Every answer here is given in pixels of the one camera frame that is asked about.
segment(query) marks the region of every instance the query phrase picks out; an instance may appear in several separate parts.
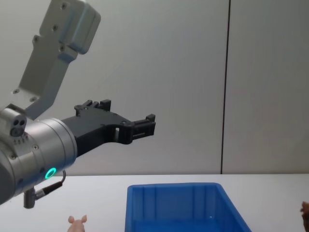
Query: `white wall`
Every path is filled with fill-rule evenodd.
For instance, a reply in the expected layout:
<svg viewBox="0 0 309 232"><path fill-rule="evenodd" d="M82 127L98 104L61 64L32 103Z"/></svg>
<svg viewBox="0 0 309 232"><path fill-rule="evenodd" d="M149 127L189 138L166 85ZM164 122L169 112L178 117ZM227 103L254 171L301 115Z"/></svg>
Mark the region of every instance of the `white wall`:
<svg viewBox="0 0 309 232"><path fill-rule="evenodd" d="M112 111L130 120L156 114L157 127L154 137L78 158L69 174L219 173L228 0L89 2L102 16L93 44L40 118L111 99ZM1 1L0 99L18 85L48 4Z"/></svg>
<svg viewBox="0 0 309 232"><path fill-rule="evenodd" d="M232 0L223 172L309 172L309 1Z"/></svg>

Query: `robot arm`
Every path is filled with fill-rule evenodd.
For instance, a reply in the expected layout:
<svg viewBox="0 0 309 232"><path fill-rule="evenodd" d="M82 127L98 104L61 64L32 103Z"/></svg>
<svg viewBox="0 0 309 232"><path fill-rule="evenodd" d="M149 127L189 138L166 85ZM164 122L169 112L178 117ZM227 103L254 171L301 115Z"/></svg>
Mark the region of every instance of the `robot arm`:
<svg viewBox="0 0 309 232"><path fill-rule="evenodd" d="M110 112L110 100L88 100L62 121L33 121L53 104L68 65L88 51L99 22L100 15L84 0L51 1L19 87L0 108L0 204L24 193L24 207L33 208L62 186L65 176L37 192L34 186L77 157L104 143L130 144L154 134L154 115L129 121Z"/></svg>

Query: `pig ear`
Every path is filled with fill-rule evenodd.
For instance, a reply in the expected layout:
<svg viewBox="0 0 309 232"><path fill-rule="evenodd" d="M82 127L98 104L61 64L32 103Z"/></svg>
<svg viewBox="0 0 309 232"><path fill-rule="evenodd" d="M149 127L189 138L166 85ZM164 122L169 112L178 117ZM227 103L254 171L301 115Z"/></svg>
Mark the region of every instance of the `pig ear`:
<svg viewBox="0 0 309 232"><path fill-rule="evenodd" d="M82 223L85 223L85 222L87 222L87 215L82 217Z"/></svg>
<svg viewBox="0 0 309 232"><path fill-rule="evenodd" d="M75 221L75 219L74 219L74 217L72 217L72 216L69 216L69 219L68 219L68 221L69 221L69 223L73 223L74 221Z"/></svg>

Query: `white table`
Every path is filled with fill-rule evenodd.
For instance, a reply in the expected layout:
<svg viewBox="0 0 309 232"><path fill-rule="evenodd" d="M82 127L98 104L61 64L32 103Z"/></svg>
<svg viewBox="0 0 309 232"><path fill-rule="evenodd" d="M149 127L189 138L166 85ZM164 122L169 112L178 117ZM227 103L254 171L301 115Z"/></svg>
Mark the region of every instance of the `white table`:
<svg viewBox="0 0 309 232"><path fill-rule="evenodd" d="M309 174L69 176L34 209L23 208L23 195L1 205L0 231L66 232L69 215L87 214L86 232L124 232L128 186L176 182L220 183L253 232L304 231L299 210L309 201Z"/></svg>

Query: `blue storage container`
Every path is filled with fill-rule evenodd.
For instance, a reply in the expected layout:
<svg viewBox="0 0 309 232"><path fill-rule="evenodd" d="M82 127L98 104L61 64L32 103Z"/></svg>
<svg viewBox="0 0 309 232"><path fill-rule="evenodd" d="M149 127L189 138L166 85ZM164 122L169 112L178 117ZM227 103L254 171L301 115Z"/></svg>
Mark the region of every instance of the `blue storage container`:
<svg viewBox="0 0 309 232"><path fill-rule="evenodd" d="M250 232L216 183L130 186L126 232Z"/></svg>

